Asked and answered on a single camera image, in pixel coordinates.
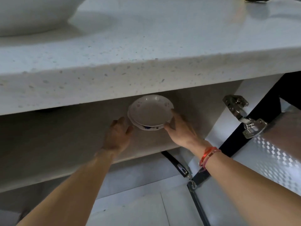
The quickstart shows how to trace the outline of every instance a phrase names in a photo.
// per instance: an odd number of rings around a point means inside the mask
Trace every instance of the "cabinet hinge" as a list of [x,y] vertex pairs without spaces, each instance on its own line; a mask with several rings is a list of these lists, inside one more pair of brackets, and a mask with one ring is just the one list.
[[247,116],[247,113],[243,110],[249,103],[240,95],[226,95],[223,98],[223,102],[228,107],[230,112],[242,122],[245,130],[243,135],[247,138],[253,138],[259,135],[268,125],[263,119],[254,120]]

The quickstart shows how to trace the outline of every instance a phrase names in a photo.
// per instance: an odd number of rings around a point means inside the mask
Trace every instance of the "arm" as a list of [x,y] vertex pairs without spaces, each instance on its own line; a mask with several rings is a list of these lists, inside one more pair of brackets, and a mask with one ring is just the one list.
[[[190,124],[174,112],[175,129],[164,128],[178,145],[199,159],[211,144],[200,139]],[[301,225],[301,197],[221,152],[213,154],[206,169],[250,225]]]
[[52,191],[17,226],[85,226],[100,186],[114,158],[130,142],[124,118],[113,121],[102,150]]

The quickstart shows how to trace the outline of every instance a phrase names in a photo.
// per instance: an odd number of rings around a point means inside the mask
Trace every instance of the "left arm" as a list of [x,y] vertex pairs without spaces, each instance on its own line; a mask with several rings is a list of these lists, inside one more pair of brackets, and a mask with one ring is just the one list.
[[100,186],[114,158],[130,142],[133,127],[113,121],[103,148],[88,163],[52,191],[17,226],[85,226]]

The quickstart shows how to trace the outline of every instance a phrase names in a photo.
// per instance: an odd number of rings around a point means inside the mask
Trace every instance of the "plate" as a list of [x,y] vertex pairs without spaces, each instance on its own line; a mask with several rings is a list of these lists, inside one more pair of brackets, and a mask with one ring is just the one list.
[[129,108],[129,113],[138,124],[155,127],[171,121],[173,116],[170,109],[172,108],[173,104],[169,99],[153,94],[134,101]]
[[160,130],[164,127],[164,125],[160,125],[160,126],[156,126],[156,127],[149,127],[149,126],[143,126],[141,124],[138,124],[136,121],[134,121],[134,119],[131,117],[130,115],[130,108],[128,110],[128,118],[130,119],[130,121],[132,122],[133,125],[135,125],[136,127],[138,127],[139,129],[145,130],[145,131],[156,131],[156,130]]

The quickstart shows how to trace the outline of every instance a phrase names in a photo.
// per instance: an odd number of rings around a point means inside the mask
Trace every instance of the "sink basin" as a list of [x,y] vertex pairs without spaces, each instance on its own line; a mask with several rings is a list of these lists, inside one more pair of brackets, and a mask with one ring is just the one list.
[[65,24],[84,0],[0,0],[0,36],[44,32]]

